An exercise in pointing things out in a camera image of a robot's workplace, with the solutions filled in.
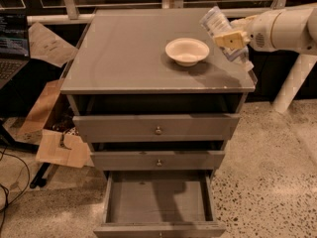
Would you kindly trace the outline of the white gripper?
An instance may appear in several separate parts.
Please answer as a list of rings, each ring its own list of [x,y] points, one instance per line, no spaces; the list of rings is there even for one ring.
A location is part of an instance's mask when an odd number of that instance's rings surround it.
[[[237,30],[229,33],[215,35],[214,43],[218,47],[229,49],[242,49],[248,43],[259,52],[273,52],[275,47],[271,40],[271,31],[277,14],[273,11],[267,11],[259,15],[252,15],[230,22],[234,29],[247,29],[245,31]]]

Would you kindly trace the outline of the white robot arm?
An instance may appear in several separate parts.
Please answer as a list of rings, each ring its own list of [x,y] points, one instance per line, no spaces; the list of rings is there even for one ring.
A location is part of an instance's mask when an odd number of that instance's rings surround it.
[[[317,17],[314,7],[270,10],[231,22],[233,29],[213,37],[218,47],[259,52],[292,51],[317,55]]]

